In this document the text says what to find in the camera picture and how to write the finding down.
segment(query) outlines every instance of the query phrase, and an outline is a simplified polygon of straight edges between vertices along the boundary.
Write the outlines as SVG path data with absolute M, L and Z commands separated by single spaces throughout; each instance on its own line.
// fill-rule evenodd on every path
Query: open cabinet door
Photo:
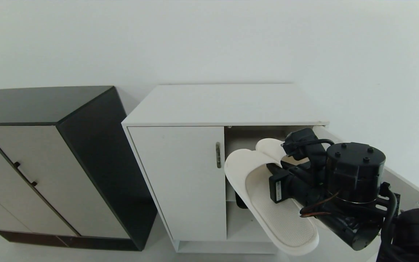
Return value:
M 314 126 L 313 131 L 320 139 L 330 139 L 334 141 L 334 143 L 346 142 L 332 134 L 324 126 Z M 391 184 L 391 190 L 394 193 L 400 194 L 399 208 L 401 210 L 419 209 L 419 187 L 412 184 L 412 182 L 409 182 L 387 166 L 384 167 L 383 182 Z
M 330 139 L 334 143 L 345 142 L 331 133 L 324 126 L 314 126 L 313 131 L 319 139 Z M 400 209 L 406 211 L 419 207 L 419 188 L 390 168 L 384 168 L 383 181 L 391 184 L 393 192 L 400 194 Z M 361 251 L 354 251 L 337 237 L 331 230 L 318 227 L 319 245 L 313 252 L 301 257 L 289 257 L 290 262 L 321 261 L 321 262 L 374 262 L 381 244 L 376 237 L 371 244 Z

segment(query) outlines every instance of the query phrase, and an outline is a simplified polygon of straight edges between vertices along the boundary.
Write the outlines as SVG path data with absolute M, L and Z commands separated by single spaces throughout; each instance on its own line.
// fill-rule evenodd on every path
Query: cabinet shelf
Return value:
M 251 211 L 239 208 L 235 202 L 227 203 L 227 241 L 272 242 Z

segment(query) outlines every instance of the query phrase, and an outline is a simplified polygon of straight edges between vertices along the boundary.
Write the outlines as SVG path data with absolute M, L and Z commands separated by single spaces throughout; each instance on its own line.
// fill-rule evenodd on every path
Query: cabinet base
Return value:
M 72 247 L 76 249 L 105 249 L 121 251 L 141 251 L 132 239 L 66 237 L 47 234 L 30 234 L 1 231 L 0 235 L 9 242 L 43 245 L 52 247 Z

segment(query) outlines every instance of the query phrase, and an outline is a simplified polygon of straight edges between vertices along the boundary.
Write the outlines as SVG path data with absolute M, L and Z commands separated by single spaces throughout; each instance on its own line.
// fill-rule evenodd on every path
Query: slipper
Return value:
M 279 204 L 271 200 L 271 173 L 266 164 L 280 166 L 280 161 L 268 155 L 272 150 L 262 151 L 267 154 L 248 149 L 233 151 L 224 164 L 226 177 L 276 247 L 288 255 L 308 254 L 319 243 L 314 220 L 301 218 L 300 208 L 292 199 Z

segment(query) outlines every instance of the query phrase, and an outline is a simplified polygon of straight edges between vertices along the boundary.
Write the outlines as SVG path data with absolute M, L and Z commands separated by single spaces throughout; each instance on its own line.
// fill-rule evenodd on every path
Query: cabinet handle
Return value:
M 30 179 L 29 177 L 27 177 L 25 174 L 23 174 L 22 173 L 22 171 L 19 169 L 19 167 L 20 167 L 20 162 L 19 161 L 16 161 L 16 162 L 14 162 L 14 167 L 15 167 L 15 169 L 17 169 L 18 171 L 19 171 L 19 173 L 20 174 L 22 174 L 22 176 L 23 177 L 25 177 L 25 179 L 27 179 L 27 181 L 32 185 L 32 186 L 36 186 L 38 183 L 37 182 L 35 182 L 35 180 L 33 180 L 33 179 Z
M 216 142 L 216 166 L 221 168 L 221 144 Z

